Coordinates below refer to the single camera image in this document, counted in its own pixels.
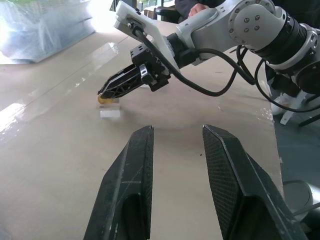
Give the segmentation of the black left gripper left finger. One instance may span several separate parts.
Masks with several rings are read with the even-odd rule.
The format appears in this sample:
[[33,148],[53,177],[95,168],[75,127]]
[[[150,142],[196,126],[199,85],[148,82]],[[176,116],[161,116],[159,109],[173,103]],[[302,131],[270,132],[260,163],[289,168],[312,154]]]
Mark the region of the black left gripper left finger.
[[105,173],[83,240],[149,240],[153,194],[154,128],[130,136]]

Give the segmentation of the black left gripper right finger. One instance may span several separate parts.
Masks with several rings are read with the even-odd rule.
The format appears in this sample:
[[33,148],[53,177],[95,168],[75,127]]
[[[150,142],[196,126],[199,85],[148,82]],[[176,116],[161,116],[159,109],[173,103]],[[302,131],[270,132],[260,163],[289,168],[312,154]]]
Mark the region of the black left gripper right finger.
[[205,158],[223,240],[308,240],[267,172],[228,131],[204,125]]

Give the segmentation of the black office chair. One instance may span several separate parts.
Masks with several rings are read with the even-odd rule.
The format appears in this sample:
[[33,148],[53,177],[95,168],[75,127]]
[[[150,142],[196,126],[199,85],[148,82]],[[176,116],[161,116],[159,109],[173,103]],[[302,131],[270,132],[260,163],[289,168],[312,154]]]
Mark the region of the black office chair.
[[168,23],[179,24],[183,20],[183,17],[174,6],[158,6],[154,9],[154,14],[160,16],[162,21]]

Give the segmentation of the gold coin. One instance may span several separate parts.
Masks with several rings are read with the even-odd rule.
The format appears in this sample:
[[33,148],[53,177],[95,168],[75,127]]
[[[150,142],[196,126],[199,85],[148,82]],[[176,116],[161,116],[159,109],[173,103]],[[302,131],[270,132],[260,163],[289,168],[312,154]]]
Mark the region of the gold coin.
[[112,98],[102,98],[101,95],[98,96],[97,100],[101,105],[108,105],[108,104],[114,103],[114,99],[112,99]]

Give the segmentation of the clear plastic block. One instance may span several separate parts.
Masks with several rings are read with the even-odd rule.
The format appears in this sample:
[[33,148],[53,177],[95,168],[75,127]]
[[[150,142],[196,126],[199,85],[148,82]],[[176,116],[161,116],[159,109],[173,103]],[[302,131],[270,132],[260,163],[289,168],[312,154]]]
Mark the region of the clear plastic block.
[[121,115],[120,100],[118,98],[113,98],[114,103],[112,104],[100,104],[99,103],[99,113],[102,119],[116,119]]

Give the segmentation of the white stand leg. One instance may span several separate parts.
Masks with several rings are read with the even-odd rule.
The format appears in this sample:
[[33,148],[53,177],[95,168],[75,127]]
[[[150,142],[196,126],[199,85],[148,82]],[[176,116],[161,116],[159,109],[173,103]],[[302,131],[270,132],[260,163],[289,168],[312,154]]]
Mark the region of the white stand leg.
[[[298,110],[302,102],[306,98],[306,96],[307,96],[307,93],[301,90],[300,93],[297,95],[297,97],[292,101],[290,108],[294,110]],[[288,110],[285,111],[280,120],[280,124],[285,126],[293,115],[294,115],[294,112],[288,111]]]

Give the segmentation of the clear plastic wrapped stack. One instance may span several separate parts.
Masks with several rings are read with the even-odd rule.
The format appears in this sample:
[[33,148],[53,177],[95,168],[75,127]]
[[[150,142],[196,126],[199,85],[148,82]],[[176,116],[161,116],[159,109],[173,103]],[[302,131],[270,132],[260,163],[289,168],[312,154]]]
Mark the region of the clear plastic wrapped stack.
[[91,0],[0,0],[0,55],[38,63],[95,32]]

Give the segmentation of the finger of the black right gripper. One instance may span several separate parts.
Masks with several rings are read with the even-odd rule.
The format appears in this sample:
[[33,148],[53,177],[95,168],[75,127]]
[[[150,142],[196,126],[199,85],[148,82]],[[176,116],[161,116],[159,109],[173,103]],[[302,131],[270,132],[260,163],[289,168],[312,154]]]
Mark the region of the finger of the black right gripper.
[[107,82],[124,82],[137,77],[137,67],[131,64],[108,78]]
[[141,80],[141,72],[138,67],[136,68],[137,77],[123,82],[106,81],[97,94],[101,95],[103,99],[117,99],[144,85]]

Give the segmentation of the silver robot body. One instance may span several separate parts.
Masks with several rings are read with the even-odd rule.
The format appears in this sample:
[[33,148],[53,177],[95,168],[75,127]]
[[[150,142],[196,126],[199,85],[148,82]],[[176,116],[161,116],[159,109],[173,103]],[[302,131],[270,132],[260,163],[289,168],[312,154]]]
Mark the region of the silver robot body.
[[320,187],[302,180],[283,182],[285,202],[295,219],[311,230],[320,228]]

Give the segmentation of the white shoe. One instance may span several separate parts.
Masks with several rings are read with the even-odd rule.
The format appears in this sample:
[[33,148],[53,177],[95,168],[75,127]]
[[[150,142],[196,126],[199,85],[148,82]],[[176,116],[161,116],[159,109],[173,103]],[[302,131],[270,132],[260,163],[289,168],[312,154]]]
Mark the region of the white shoe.
[[[292,97],[286,93],[281,93],[274,101],[281,106],[289,108],[295,99],[295,97]],[[271,112],[273,116],[280,115],[283,111],[283,108],[277,106],[276,104],[271,104]]]

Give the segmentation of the person in dark clothes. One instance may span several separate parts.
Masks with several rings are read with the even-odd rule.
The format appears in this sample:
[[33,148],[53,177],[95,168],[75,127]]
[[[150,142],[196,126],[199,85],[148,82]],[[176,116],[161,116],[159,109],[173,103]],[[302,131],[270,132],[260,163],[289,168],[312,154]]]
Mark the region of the person in dark clothes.
[[197,3],[207,5],[209,8],[217,6],[216,0],[175,0],[175,9],[184,19],[187,19],[191,8]]

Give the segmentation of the bystander bare hand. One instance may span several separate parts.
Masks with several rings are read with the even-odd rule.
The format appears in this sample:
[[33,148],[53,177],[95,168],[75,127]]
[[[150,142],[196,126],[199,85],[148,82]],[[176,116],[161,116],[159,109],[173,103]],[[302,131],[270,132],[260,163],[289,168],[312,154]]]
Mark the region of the bystander bare hand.
[[204,4],[201,4],[201,3],[196,3],[191,9],[190,9],[190,12],[188,14],[188,17],[192,17],[194,16],[195,14],[203,11],[203,10],[206,10],[206,9],[209,9],[210,7],[207,6],[207,5],[204,5]]

